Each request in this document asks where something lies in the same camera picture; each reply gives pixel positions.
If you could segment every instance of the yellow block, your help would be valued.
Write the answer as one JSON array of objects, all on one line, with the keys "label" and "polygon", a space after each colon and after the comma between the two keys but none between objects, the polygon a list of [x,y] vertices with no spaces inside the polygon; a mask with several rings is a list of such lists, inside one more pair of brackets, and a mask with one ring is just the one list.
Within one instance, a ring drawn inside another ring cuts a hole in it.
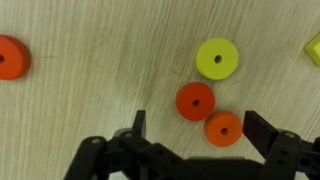
[{"label": "yellow block", "polygon": [[231,75],[238,65],[237,48],[227,39],[209,39],[198,50],[196,66],[206,78],[221,80]]},{"label": "yellow block", "polygon": [[320,67],[320,34],[310,41],[304,49],[316,65]]}]

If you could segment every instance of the orange ring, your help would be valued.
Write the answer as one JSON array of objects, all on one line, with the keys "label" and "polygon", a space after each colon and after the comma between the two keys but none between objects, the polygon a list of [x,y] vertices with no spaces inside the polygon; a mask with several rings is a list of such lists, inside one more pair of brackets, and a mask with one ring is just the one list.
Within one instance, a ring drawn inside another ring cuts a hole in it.
[{"label": "orange ring", "polygon": [[13,80],[27,73],[30,53],[17,39],[0,35],[0,79]]},{"label": "orange ring", "polygon": [[213,111],[215,97],[211,89],[199,82],[189,83],[181,88],[176,97],[179,113],[191,121],[207,118]]},{"label": "orange ring", "polygon": [[204,125],[204,132],[210,143],[225,147],[237,142],[242,135],[240,119],[231,112],[218,112]]}]

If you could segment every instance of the round washer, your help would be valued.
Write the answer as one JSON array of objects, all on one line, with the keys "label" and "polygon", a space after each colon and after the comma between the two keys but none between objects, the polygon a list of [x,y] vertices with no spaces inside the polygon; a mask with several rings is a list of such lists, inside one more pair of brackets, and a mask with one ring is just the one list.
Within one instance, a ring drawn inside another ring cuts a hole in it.
[{"label": "round washer", "polygon": [[206,78],[221,80],[230,76],[238,65],[238,51],[223,38],[209,39],[198,50],[196,66]]},{"label": "round washer", "polygon": [[206,120],[204,132],[210,143],[225,147],[237,142],[242,135],[240,119],[231,112],[218,112]]},{"label": "round washer", "polygon": [[209,117],[215,106],[215,96],[205,84],[193,82],[183,86],[177,93],[176,107],[179,113],[191,121]]},{"label": "round washer", "polygon": [[0,79],[17,79],[25,75],[29,67],[28,49],[15,38],[0,35]]}]

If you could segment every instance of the black robotic claw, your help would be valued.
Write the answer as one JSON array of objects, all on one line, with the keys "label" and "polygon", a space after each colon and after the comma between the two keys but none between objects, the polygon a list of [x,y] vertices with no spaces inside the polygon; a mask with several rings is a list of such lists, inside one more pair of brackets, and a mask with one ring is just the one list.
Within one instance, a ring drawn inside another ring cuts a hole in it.
[{"label": "black robotic claw", "polygon": [[65,180],[106,180],[123,172],[132,180],[294,179],[296,171],[320,179],[320,138],[314,143],[290,131],[279,131],[254,111],[247,111],[243,133],[265,158],[261,164],[244,158],[182,159],[145,136],[145,111],[138,111],[130,129],[110,141],[82,141]]}]

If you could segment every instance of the red disc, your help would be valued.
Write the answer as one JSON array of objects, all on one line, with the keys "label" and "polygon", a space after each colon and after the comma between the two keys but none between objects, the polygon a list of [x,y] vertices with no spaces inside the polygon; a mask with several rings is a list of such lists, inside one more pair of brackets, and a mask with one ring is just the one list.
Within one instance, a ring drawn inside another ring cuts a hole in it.
[{"label": "red disc", "polygon": [[15,38],[0,35],[0,79],[17,79],[23,76],[29,67],[28,49]]},{"label": "red disc", "polygon": [[191,121],[207,118],[213,111],[215,97],[212,90],[203,83],[194,82],[182,87],[176,97],[179,113]]}]

